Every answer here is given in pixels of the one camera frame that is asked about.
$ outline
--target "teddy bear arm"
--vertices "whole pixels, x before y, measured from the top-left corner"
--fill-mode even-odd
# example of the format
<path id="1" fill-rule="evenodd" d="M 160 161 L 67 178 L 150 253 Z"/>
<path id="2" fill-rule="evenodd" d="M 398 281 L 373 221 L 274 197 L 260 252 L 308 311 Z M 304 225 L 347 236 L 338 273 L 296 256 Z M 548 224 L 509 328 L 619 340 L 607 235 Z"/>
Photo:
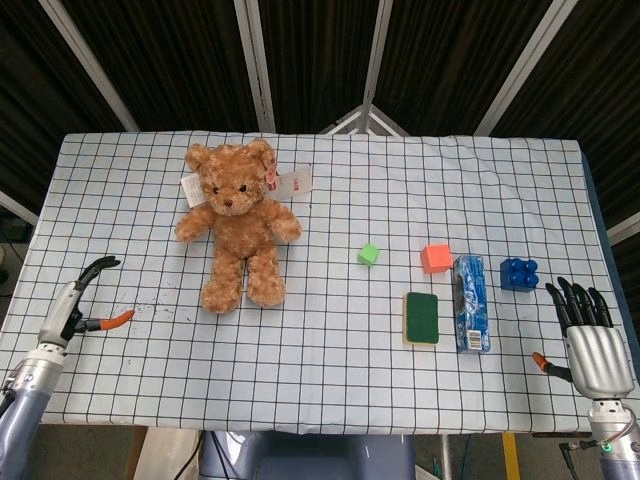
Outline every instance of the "teddy bear arm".
<path id="1" fill-rule="evenodd" d="M 288 243 L 298 239 L 302 234 L 296 216 L 281 203 L 265 199 L 262 202 L 262 213 L 269 230 L 278 240 Z"/>
<path id="2" fill-rule="evenodd" d="M 211 205 L 199 205 L 182 217 L 176 226 L 176 238 L 181 242 L 190 242 L 213 227 L 215 221 L 216 213 Z"/>

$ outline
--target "teddy bear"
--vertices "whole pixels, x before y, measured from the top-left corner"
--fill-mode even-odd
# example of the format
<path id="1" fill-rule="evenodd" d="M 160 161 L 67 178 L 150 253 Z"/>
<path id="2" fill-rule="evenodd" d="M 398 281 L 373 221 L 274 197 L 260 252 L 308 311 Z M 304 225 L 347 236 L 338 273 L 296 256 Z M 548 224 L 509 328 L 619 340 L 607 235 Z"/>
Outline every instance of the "teddy bear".
<path id="1" fill-rule="evenodd" d="M 225 313 L 240 304 L 245 260 L 249 298 L 262 307 L 284 301 L 274 237 L 289 243 L 300 237 L 302 228 L 291 210 L 265 197 L 265 176 L 275 161 L 273 148 L 263 139 L 215 148 L 195 144 L 187 150 L 186 162 L 199 174 L 208 202 L 180 220 L 176 237 L 190 242 L 213 229 L 213 273 L 201 295 L 206 310 Z"/>

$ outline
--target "pink block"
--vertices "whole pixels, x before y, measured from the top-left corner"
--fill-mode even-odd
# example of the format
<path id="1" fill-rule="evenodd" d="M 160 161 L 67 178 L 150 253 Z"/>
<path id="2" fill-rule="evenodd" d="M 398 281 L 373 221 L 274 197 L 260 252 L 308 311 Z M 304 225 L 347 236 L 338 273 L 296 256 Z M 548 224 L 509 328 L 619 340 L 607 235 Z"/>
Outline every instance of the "pink block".
<path id="1" fill-rule="evenodd" d="M 451 251 L 446 243 L 427 245 L 420 253 L 424 273 L 446 272 L 453 266 Z"/>

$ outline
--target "blue box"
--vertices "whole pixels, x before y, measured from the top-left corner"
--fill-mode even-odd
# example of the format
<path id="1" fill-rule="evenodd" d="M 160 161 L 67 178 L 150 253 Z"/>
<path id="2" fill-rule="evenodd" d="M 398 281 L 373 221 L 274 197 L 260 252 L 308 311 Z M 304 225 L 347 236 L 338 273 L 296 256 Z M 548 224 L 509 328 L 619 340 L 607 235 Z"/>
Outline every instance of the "blue box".
<path id="1" fill-rule="evenodd" d="M 537 270 L 538 264 L 534 260 L 507 258 L 500 264 L 500 288 L 516 292 L 535 290 L 540 281 Z"/>
<path id="2" fill-rule="evenodd" d="M 491 344 L 482 257 L 463 255 L 456 258 L 453 301 L 458 352 L 488 352 Z"/>

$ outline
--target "robotic hand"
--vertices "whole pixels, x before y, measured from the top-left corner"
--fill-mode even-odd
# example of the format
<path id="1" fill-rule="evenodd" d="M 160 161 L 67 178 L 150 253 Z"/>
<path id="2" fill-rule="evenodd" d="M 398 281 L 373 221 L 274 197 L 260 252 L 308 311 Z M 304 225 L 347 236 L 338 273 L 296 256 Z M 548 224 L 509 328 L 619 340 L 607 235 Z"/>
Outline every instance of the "robotic hand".
<path id="1" fill-rule="evenodd" d="M 602 295 L 590 288 L 571 285 L 562 277 L 562 293 L 547 283 L 567 348 L 569 368 L 549 363 L 538 352 L 533 359 L 545 373 L 572 382 L 592 400 L 589 423 L 594 440 L 560 445 L 573 475 L 570 451 L 600 447 L 600 465 L 607 480 L 640 480 L 640 429 L 636 415 L 622 399 L 634 388 L 633 377 L 620 332 L 613 328 Z"/>
<path id="2" fill-rule="evenodd" d="M 25 477 L 31 441 L 64 367 L 65 349 L 76 333 L 109 330 L 133 317 L 130 310 L 109 320 L 82 320 L 78 302 L 100 271 L 119 265 L 115 257 L 104 257 L 89 265 L 74 282 L 67 283 L 38 334 L 38 346 L 28 352 L 7 376 L 0 404 L 0 479 Z"/>

